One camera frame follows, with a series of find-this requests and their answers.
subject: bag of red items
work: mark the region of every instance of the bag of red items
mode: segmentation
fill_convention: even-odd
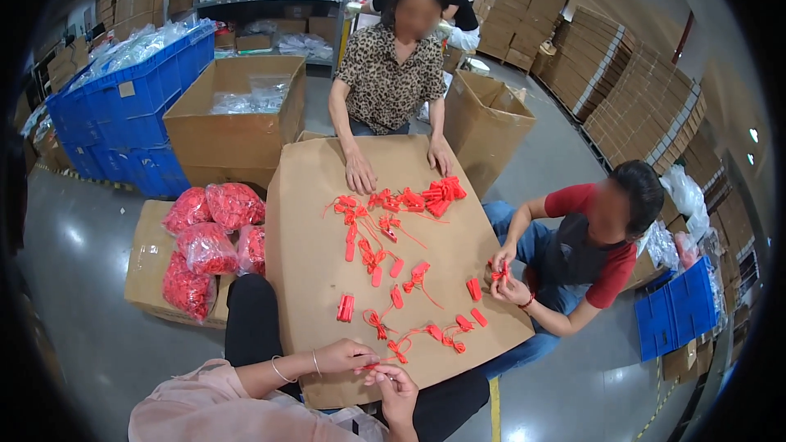
[[[183,229],[176,242],[189,270],[198,275],[229,275],[237,271],[235,247],[215,222],[195,223]]]
[[[205,188],[213,221],[227,231],[265,220],[265,202],[242,183],[208,184]]]
[[[265,228],[261,225],[244,225],[237,241],[237,257],[241,270],[238,275],[259,273],[265,276]]]
[[[194,187],[178,197],[161,223],[170,234],[178,235],[190,225],[210,221],[212,218],[204,188]]]
[[[215,277],[193,274],[183,255],[175,251],[163,274],[161,293],[166,302],[202,324],[215,304]]]

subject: red short-sleeve shirt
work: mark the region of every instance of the red short-sleeve shirt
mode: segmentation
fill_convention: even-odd
[[[562,217],[569,213],[587,214],[592,204],[595,183],[577,184],[553,192],[545,198],[545,212],[549,217]],[[587,290],[586,299],[595,308],[606,309],[630,278],[636,264],[636,245],[625,244],[606,255],[601,276]]]

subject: silver bangle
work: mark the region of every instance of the silver bangle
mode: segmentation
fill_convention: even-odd
[[[319,377],[322,377],[322,373],[319,371],[319,365],[317,365],[317,351],[311,350],[311,354],[314,356],[314,367],[317,368],[317,374],[319,374]]]
[[[295,379],[294,381],[290,381],[290,379],[288,379],[288,378],[284,377],[283,375],[281,375],[281,372],[279,372],[279,371],[278,371],[278,369],[276,368],[276,364],[275,364],[273,361],[274,361],[275,359],[280,359],[280,358],[282,358],[280,355],[273,355],[273,358],[271,358],[271,359],[270,359],[270,365],[272,365],[272,366],[273,366],[273,370],[275,370],[275,371],[276,371],[276,374],[278,374],[278,377],[280,377],[280,378],[284,379],[285,381],[287,381],[287,382],[291,382],[291,383],[293,383],[293,382],[297,382],[297,379]]]

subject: gray concrete floor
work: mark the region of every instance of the gray concrete floor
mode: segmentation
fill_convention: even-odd
[[[493,77],[526,87],[538,122],[486,196],[513,205],[604,177],[592,153],[531,79],[490,61]],[[307,80],[306,128],[332,133],[330,81]],[[428,126],[413,123],[413,131]],[[221,357],[223,332],[146,315],[123,300],[142,195],[34,169],[26,249],[18,262],[60,359],[67,394],[100,440],[124,440],[133,406],[157,384]],[[655,413],[655,361],[640,363],[633,294],[623,293],[555,352],[502,376],[501,440],[631,442]],[[671,383],[660,383],[663,399]],[[641,441],[665,440],[693,384],[674,389]],[[491,440],[486,405],[451,442]]]

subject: leopard print blouse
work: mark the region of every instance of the leopard print blouse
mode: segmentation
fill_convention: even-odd
[[[393,40],[393,30],[381,23],[359,29],[347,41],[334,76],[350,87],[349,116],[377,135],[401,128],[425,101],[440,98],[447,89],[442,48],[434,36],[418,41],[403,65]]]

